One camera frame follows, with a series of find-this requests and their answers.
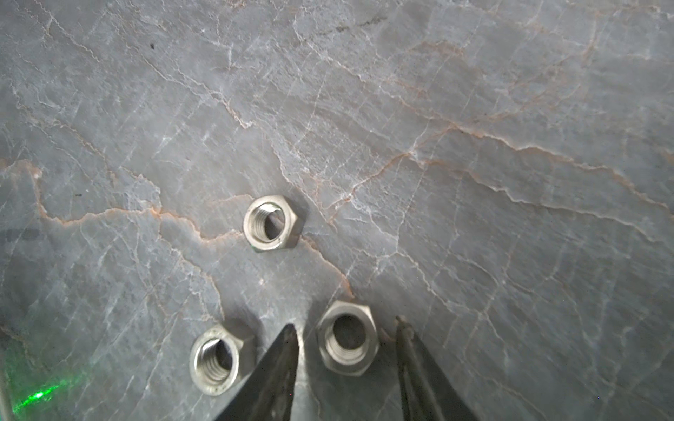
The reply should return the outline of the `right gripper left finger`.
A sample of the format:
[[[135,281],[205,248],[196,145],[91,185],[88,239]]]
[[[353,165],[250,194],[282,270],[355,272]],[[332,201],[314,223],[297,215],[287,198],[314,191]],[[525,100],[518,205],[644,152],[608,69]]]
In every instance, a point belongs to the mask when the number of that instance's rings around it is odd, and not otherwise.
[[[298,371],[299,343],[287,324],[236,397],[215,420],[290,420]]]

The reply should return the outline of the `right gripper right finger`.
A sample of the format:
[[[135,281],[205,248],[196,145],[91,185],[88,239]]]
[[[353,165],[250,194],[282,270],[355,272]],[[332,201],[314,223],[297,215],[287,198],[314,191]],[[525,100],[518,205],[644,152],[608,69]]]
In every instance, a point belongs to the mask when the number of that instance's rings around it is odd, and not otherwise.
[[[475,420],[414,327],[396,317],[398,381],[405,420]]]

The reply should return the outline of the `silver hex nut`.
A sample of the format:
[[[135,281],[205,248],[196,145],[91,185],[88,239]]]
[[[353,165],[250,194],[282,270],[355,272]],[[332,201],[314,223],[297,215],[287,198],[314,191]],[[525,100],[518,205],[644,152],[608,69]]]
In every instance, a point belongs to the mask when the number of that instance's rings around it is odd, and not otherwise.
[[[256,335],[240,319],[212,326],[194,342],[190,374],[207,396],[220,396],[248,377],[256,366]]]
[[[245,214],[243,232],[256,252],[293,248],[304,221],[281,195],[257,198]]]
[[[359,347],[348,349],[339,344],[335,322],[341,317],[353,317],[363,326],[364,341]],[[324,365],[339,375],[363,375],[375,361],[380,348],[377,326],[370,307],[365,303],[333,301],[319,319],[316,333]]]

